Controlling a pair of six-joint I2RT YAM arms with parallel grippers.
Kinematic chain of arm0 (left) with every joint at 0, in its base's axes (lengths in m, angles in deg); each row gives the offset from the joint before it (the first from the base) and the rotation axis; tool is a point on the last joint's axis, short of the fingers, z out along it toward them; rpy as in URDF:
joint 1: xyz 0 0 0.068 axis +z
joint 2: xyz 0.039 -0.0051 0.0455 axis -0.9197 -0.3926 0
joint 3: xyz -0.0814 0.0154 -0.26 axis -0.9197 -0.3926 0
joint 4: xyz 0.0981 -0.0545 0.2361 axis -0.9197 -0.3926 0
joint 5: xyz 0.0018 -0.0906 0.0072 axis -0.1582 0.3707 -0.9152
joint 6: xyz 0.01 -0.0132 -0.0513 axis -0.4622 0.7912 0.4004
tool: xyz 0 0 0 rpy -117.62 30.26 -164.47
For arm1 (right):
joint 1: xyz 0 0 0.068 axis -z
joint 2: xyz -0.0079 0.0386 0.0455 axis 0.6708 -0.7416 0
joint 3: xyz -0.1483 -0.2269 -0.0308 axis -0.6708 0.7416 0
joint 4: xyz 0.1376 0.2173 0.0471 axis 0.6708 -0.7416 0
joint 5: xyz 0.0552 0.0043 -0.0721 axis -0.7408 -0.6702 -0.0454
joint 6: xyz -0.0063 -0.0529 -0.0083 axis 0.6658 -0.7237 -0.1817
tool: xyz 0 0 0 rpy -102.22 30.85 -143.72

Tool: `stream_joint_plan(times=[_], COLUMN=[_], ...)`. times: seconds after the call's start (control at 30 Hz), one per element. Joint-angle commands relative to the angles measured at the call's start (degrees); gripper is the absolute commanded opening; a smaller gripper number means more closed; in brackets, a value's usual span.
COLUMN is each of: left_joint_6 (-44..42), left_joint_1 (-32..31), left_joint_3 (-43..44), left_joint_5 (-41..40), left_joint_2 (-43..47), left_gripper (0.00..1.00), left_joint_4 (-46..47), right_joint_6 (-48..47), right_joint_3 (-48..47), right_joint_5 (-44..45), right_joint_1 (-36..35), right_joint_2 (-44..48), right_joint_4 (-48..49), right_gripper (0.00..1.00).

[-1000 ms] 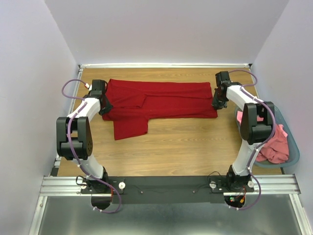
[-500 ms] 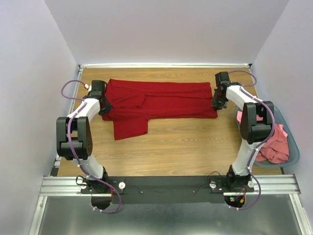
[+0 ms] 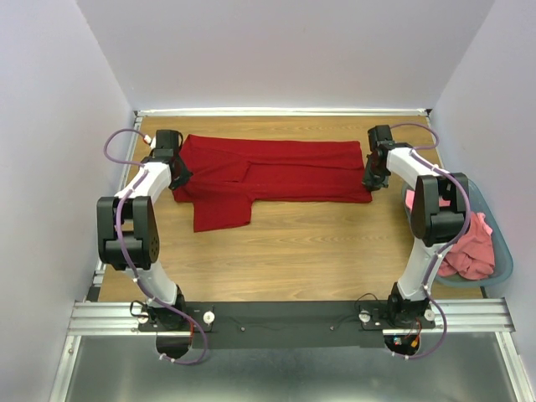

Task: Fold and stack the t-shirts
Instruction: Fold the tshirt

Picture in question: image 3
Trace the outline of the dark red t-shirt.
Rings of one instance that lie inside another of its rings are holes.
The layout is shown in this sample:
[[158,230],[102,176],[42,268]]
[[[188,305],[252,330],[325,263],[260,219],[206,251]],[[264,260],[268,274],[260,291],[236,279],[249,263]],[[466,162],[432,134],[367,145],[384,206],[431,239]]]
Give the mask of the dark red t-shirt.
[[193,205],[193,230],[250,223],[256,201],[367,204],[359,142],[245,140],[190,135],[180,152],[192,177],[173,190]]

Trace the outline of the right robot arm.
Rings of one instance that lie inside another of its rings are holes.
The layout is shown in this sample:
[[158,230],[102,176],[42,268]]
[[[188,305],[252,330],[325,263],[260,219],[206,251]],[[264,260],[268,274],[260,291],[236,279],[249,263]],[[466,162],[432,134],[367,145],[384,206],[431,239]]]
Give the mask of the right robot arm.
[[385,308],[387,322],[402,328],[425,315],[441,262],[469,229],[468,179],[463,173],[449,173],[424,159],[418,147],[397,142],[391,126],[369,129],[368,144],[364,187],[370,192],[386,188],[389,177],[395,174],[414,191],[410,209],[414,245]]

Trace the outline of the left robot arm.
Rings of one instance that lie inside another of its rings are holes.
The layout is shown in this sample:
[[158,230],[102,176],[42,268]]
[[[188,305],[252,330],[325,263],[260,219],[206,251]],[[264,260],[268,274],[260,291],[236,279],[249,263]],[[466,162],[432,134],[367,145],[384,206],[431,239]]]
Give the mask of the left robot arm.
[[[138,135],[150,147],[140,162],[120,160],[108,152],[113,139],[122,133]],[[100,261],[125,273],[146,297],[146,317],[168,331],[183,324],[194,329],[186,313],[180,287],[173,282],[159,260],[160,238],[154,204],[166,189],[172,191],[187,184],[193,174],[180,156],[183,134],[158,130],[151,137],[135,129],[120,129],[106,140],[105,157],[121,165],[137,167],[137,173],[113,196],[101,197],[96,204],[97,248]]]

